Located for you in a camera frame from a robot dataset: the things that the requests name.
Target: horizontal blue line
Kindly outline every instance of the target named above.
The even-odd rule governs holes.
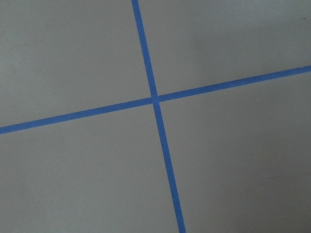
[[[258,75],[258,76],[254,76],[250,78],[238,79],[234,81],[229,81],[229,82],[219,83],[219,84],[214,84],[214,85],[209,85],[209,86],[203,86],[203,87],[198,87],[198,88],[184,90],[184,91],[177,91],[174,93],[160,95],[159,101],[163,102],[163,101],[179,99],[179,98],[183,98],[187,96],[200,95],[200,94],[207,93],[207,92],[219,91],[219,90],[232,88],[236,86],[258,83],[262,81],[278,79],[278,78],[283,78],[283,77],[287,77],[287,76],[291,76],[295,74],[307,73],[307,72],[311,72],[311,66],[288,69],[288,70],[279,71],[275,73],[263,74],[263,75]]]
[[[151,98],[145,98],[145,99],[134,100],[134,101],[129,101],[125,103],[117,103],[117,104],[100,107],[100,108],[93,108],[93,109],[84,110],[84,111],[75,112],[75,113],[64,114],[60,116],[53,116],[53,117],[40,119],[40,120],[24,122],[24,123],[20,123],[16,125],[4,126],[4,127],[0,127],[0,134],[35,128],[35,127],[44,126],[44,125],[55,124],[55,123],[68,121],[68,120],[95,116],[95,115],[104,114],[104,113],[115,112],[115,111],[119,111],[123,109],[139,107],[139,106],[143,106],[143,105],[147,105],[151,103],[152,103]]]

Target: blue tape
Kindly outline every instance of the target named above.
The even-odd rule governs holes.
[[[311,72],[311,66],[288,69],[288,70],[279,71],[279,72],[275,72],[275,73],[263,74],[263,75],[258,75],[258,76],[249,77],[249,78],[245,78],[245,79],[238,79],[238,80],[229,81],[229,82],[225,82],[225,83],[219,83],[219,84],[189,89],[189,90],[185,90],[185,91],[178,91],[178,92],[174,92],[174,93],[160,95],[159,101],[163,102],[163,101],[179,99],[179,98],[183,98],[183,97],[187,97],[187,96],[200,95],[200,94],[207,93],[207,92],[219,91],[219,90],[232,88],[232,87],[236,87],[236,86],[258,83],[258,82],[262,82],[262,81],[267,81],[267,80],[271,80],[271,79],[278,79],[278,78],[283,78],[283,77],[287,77],[287,76],[291,76],[291,75],[295,75],[295,74],[307,73],[307,72]]]
[[[125,103],[113,104],[113,105],[100,107],[100,108],[84,110],[84,111],[75,112],[75,113],[64,114],[60,116],[53,116],[53,117],[40,119],[40,120],[29,121],[25,123],[16,124],[16,125],[4,126],[0,128],[0,134],[35,128],[35,127],[44,126],[44,125],[55,124],[55,123],[68,121],[68,120],[95,116],[95,115],[104,114],[104,113],[110,113],[110,112],[119,111],[123,109],[143,106],[143,105],[147,105],[151,103],[152,103],[151,98],[145,98],[145,99],[134,100],[134,101],[125,102]]]
[[[155,119],[156,119],[157,129],[159,132],[159,137],[160,137],[160,142],[161,142],[161,147],[162,147],[162,152],[163,152],[163,157],[164,157],[164,162],[165,162],[165,168],[166,168],[166,172],[167,172],[167,176],[169,180],[177,225],[178,225],[179,232],[185,233],[186,228],[185,228],[184,218],[183,218],[183,214],[181,211],[180,200],[178,196],[177,185],[176,185],[176,180],[174,176],[169,145],[168,145],[167,138],[166,138],[159,97],[156,91],[156,82],[155,82],[155,78],[154,78],[154,74],[152,70],[152,65],[151,65],[149,50],[147,46],[146,35],[145,35],[145,31],[144,31],[144,27],[143,27],[143,23],[141,19],[141,13],[139,9],[138,0],[132,0],[132,5],[133,5],[134,16],[136,20],[136,26],[138,30],[138,36],[139,36],[142,56],[143,56],[144,63],[145,63],[151,98],[153,101]]]

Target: vertical blue line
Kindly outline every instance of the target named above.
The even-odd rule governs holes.
[[[176,180],[175,180],[174,171],[173,171],[173,165],[171,161],[169,145],[168,145],[167,138],[166,138],[159,97],[156,91],[156,83],[155,83],[155,78],[154,78],[154,74],[152,70],[152,65],[151,65],[150,55],[149,55],[148,46],[147,46],[146,35],[145,35],[145,31],[144,31],[144,27],[143,27],[143,23],[141,19],[141,13],[139,9],[138,0],[132,0],[132,5],[133,5],[133,10],[134,10],[138,35],[139,35],[142,56],[143,56],[144,63],[145,63],[145,68],[146,68],[146,73],[147,73],[147,78],[148,78],[148,83],[149,83],[149,88],[150,88],[150,93],[151,93],[151,99],[152,99],[153,106],[154,106],[155,119],[156,119],[157,129],[159,132],[159,137],[160,137],[160,142],[161,142],[161,147],[162,147],[162,152],[163,152],[163,157],[164,157],[164,162],[165,162],[165,168],[166,168],[166,172],[167,172],[167,176],[169,180],[174,210],[176,214],[177,225],[178,225],[179,233],[186,233],[184,218],[183,218],[183,214],[181,211],[180,200],[178,196],[177,185],[176,185]]]

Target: blue grid line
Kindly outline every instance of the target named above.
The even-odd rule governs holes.
[[[296,75],[296,74],[307,73],[307,72],[311,72],[311,66],[288,69],[288,70],[284,70],[284,71],[278,71],[275,73],[263,74],[263,75],[258,75],[258,76],[254,76],[254,77],[250,77],[250,78],[238,79],[238,80],[229,81],[229,82],[225,82],[225,83],[218,83],[218,84],[202,86],[202,87],[198,87],[198,88],[194,88],[194,89],[164,94],[164,95],[158,96],[158,99],[159,99],[159,102],[163,102],[163,101],[179,99],[179,98],[183,98],[183,97],[187,97],[187,96],[200,95],[200,94],[204,94],[207,92],[220,91],[220,90],[227,89],[227,88],[233,88],[233,87],[238,87],[238,86],[242,86],[242,85],[268,81],[271,79],[284,78],[284,77],[288,77],[288,76],[292,76],[292,75]],[[44,118],[44,119],[39,119],[39,120],[34,120],[34,121],[23,122],[23,123],[19,123],[19,124],[15,124],[15,125],[8,125],[8,126],[0,127],[0,134],[11,133],[11,132],[15,132],[15,131],[40,127],[40,126],[44,126],[44,125],[60,123],[63,121],[74,120],[74,119],[90,117],[90,116],[95,116],[95,115],[104,114],[104,113],[115,112],[115,111],[119,111],[119,110],[123,110],[123,109],[144,106],[144,105],[152,104],[152,103],[153,103],[152,98],[145,98],[145,99],[133,100],[133,101],[124,102],[124,103],[117,103],[117,104],[113,104],[113,105],[109,105],[109,106],[104,106],[104,107],[99,107],[99,108],[94,108],[94,109],[88,109],[88,110],[83,110],[83,111],[59,115],[59,116],[52,116],[49,118]]]
[[[168,180],[169,180],[177,225],[178,225],[179,233],[186,233],[184,218],[183,218],[180,200],[178,196],[175,175],[173,171],[173,165],[171,161],[169,145],[167,142],[165,127],[163,123],[159,96],[156,91],[156,82],[155,82],[155,78],[154,78],[154,74],[152,70],[152,65],[151,65],[151,60],[150,60],[150,55],[149,55],[146,35],[145,35],[143,23],[142,23],[138,0],[132,0],[132,5],[133,5],[133,11],[134,11],[134,16],[135,16],[142,56],[143,56],[144,63],[145,63],[151,98],[152,98],[153,107],[155,111],[156,125],[157,125],[157,129],[159,132],[159,137],[160,137],[160,142],[161,142],[161,147],[162,147],[162,152],[163,152],[163,157],[164,157],[164,163],[165,163],[166,173],[167,173]]]

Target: gray surface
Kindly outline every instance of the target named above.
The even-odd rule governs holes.
[[[177,232],[152,106],[0,135],[1,233]]]
[[[150,96],[130,1],[0,1],[0,126]]]
[[[311,229],[311,74],[163,102],[190,233]]]
[[[309,0],[142,0],[140,6],[160,94],[311,63]]]

